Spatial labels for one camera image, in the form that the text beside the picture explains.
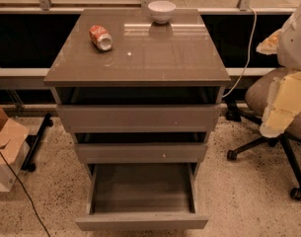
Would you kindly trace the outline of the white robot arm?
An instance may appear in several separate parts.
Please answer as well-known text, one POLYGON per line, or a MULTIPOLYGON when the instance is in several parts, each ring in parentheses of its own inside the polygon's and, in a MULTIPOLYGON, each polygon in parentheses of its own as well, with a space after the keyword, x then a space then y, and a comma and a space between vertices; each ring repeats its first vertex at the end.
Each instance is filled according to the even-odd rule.
POLYGON ((276 54, 288 72, 270 84, 260 127, 263 136, 278 137, 301 112, 301 4, 280 30, 258 45, 257 52, 276 54))

